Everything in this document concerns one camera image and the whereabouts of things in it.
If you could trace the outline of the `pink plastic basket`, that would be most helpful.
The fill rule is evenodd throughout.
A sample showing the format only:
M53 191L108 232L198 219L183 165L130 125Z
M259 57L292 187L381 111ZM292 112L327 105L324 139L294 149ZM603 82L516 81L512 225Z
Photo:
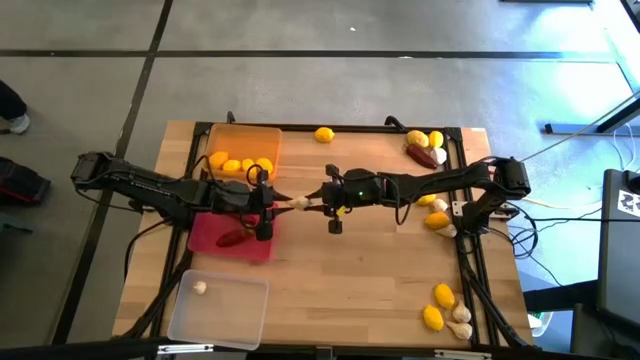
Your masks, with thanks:
M245 229L238 215L199 213L196 215L188 240L188 249L197 254L219 256L249 262L267 262L272 257L273 241L251 240L230 248L219 248L215 242L220 235Z

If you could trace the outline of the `black bag red trim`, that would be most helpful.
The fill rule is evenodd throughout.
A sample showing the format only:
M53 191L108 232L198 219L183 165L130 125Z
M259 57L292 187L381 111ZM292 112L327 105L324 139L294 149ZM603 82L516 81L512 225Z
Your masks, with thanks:
M48 179L32 169L0 157L0 205L39 205L50 185Z

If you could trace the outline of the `grey metal stand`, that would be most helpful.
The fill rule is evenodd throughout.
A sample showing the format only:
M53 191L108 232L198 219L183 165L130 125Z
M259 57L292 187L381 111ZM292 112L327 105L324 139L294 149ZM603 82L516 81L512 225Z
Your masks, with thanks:
M541 132L545 135L612 136L616 130L629 125L632 132L640 131L640 125L631 122L640 119L640 90L623 100L601 117L588 124L546 123Z

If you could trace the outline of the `clear plastic basket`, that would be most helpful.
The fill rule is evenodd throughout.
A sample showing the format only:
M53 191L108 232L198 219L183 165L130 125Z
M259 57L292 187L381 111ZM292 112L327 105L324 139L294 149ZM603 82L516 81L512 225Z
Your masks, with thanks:
M203 295L194 284L203 281ZM269 282L201 270L182 275L167 329L171 340L255 350L261 343Z

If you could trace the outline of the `white cup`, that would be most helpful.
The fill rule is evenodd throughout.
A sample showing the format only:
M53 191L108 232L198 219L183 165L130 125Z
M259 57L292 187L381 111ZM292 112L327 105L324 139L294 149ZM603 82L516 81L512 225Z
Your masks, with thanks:
M527 314L529 327L534 338L541 337L553 318L553 312L530 312Z

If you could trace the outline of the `person's leg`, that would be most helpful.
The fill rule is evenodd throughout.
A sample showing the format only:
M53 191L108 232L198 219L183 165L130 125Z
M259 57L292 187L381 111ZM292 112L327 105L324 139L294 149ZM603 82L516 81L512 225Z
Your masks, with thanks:
M0 117L13 120L25 115L27 105L22 98L0 79Z

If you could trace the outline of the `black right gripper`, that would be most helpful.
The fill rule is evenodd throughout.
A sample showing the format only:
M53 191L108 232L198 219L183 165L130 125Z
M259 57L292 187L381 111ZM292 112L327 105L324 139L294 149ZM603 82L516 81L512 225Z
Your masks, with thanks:
M377 174L356 168L341 175L336 165L328 164L325 172L330 180L324 182L320 189L306 195L308 199L322 199L321 205L311 205L305 211L320 212L329 217L328 230L330 234L341 234L342 221L336 215L341 207L350 213L354 208L380 205L384 194L385 181Z

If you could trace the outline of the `orange plastic basket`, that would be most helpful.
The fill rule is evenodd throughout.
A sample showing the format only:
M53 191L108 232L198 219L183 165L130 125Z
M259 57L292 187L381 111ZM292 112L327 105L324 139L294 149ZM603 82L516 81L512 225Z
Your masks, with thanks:
M217 123L212 126L205 154L211 157L226 152L229 160L239 162L268 159L272 165L269 179L273 181L278 174L282 138L283 133L277 128Z

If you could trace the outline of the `person's shoe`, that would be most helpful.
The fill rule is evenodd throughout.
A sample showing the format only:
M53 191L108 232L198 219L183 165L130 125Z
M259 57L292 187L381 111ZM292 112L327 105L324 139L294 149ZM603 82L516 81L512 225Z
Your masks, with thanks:
M31 125L31 120L27 114L9 120L9 131L15 135L25 133Z

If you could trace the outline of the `red pepper green stem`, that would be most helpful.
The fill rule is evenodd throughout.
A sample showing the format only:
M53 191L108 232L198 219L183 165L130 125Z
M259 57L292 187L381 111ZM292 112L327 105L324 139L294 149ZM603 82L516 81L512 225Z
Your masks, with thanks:
M251 240L254 232L248 229L235 229L219 236L215 244L219 248L230 248Z

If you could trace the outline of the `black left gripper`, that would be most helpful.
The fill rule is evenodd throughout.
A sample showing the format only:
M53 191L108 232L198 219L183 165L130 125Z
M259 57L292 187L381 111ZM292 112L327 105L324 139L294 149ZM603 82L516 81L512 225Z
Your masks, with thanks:
M249 194L247 202L238 210L240 224L251 230L258 241L269 241L274 233L274 219L293 210L292 207L273 208L274 201L286 202L291 197L272 190L261 184Z

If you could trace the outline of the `black metal table frame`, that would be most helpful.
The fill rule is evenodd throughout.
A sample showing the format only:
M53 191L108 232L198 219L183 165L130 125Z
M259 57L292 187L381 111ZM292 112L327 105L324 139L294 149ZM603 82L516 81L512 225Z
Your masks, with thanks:
M154 170L181 176L197 123L170 121L161 145L152 150ZM283 129L275 187L289 196L310 193L326 181L324 166L342 171L420 174L404 156L404 136L393 126L329 126L337 132L329 144L309 132ZM358 346L385 348L469 348L449 329L433 332L422 309L435 304L438 283L461 291L459 265L451 239L422 225L428 209L413 207L397 227L393 209L354 209L345 216L341 236L327 231L322 213L292 211L279 217L271 261L263 264L194 256L197 270L233 274L269 282L262 345ZM129 330L158 293L163 280L171 229L160 227L138 240L112 333ZM516 264L510 245L497 234L482 237L490 291L518 335L533 344Z

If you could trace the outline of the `black computer cart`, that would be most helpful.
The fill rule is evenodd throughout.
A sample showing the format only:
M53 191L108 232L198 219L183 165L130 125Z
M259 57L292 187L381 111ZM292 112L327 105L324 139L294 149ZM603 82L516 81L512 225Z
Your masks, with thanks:
M640 174L604 172L597 306L640 330Z

